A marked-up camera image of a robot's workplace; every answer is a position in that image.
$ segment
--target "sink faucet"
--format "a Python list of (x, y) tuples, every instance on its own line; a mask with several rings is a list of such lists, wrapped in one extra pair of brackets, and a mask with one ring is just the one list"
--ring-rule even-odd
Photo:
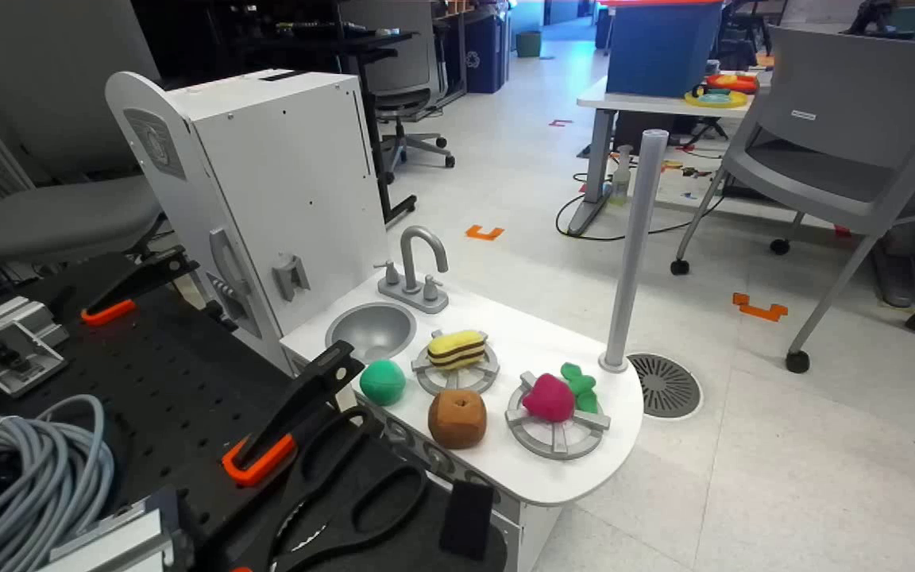
[(417, 280), (417, 258), (413, 258), (413, 238), (424, 238), (432, 247), (435, 269), (449, 269), (449, 252), (446, 244), (427, 228), (427, 226), (411, 226), (401, 233), (401, 265), (404, 265), (404, 293), (417, 295), (419, 280)]

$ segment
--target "wire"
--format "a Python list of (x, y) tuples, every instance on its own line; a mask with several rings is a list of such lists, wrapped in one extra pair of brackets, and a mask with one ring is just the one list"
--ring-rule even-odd
[[(720, 200), (725, 200), (725, 195), (720, 195), (700, 220), (689, 220), (689, 222), (679, 222), (679, 226), (665, 226), (665, 228), (649, 228), (649, 234), (684, 233), (684, 228), (702, 222), (707, 214), (715, 214), (715, 211), (720, 208)], [(576, 203), (581, 203), (581, 196), (573, 196), (573, 200), (567, 200), (567, 203), (556, 211), (556, 217), (554, 217), (556, 234), (573, 238), (573, 242), (625, 242), (625, 234), (573, 234), (570, 228), (563, 228), (563, 226), (559, 226), (559, 222), (563, 222), (563, 214), (567, 214), (570, 208), (576, 208)]]
[[(70, 407), (86, 407), (91, 428), (51, 419)], [(0, 494), (0, 568), (37, 568), (106, 509), (113, 479), (106, 407), (73, 395), (35, 419), (0, 417), (0, 450), (16, 450), (22, 464), (19, 479)]]

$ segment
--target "office chair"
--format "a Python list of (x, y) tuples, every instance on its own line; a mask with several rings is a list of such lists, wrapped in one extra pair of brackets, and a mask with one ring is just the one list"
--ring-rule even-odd
[[(778, 48), (773, 85), (731, 141), (670, 269), (689, 272), (686, 247), (725, 176), (795, 211), (787, 234), (804, 217), (857, 233), (852, 261), (787, 348), (785, 367), (807, 371), (807, 336), (876, 238), (915, 222), (915, 42), (795, 29), (776, 29), (773, 39)], [(773, 242), (773, 252), (785, 256), (787, 238)]]
[(455, 157), (446, 151), (449, 141), (438, 135), (408, 135), (404, 125), (424, 119), (438, 92), (446, 92), (446, 73), (435, 39), (435, 0), (343, 0), (341, 18), (368, 29), (408, 29), (417, 31), (411, 42), (395, 45), (398, 59), (384, 59), (365, 68), (368, 95), (376, 99), (379, 119), (395, 125), (384, 138), (388, 180), (411, 151), (432, 153), (455, 170)]
[(0, 0), (0, 115), (67, 180), (0, 200), (4, 265), (128, 252), (159, 222), (106, 105), (113, 70), (157, 78), (128, 0)]

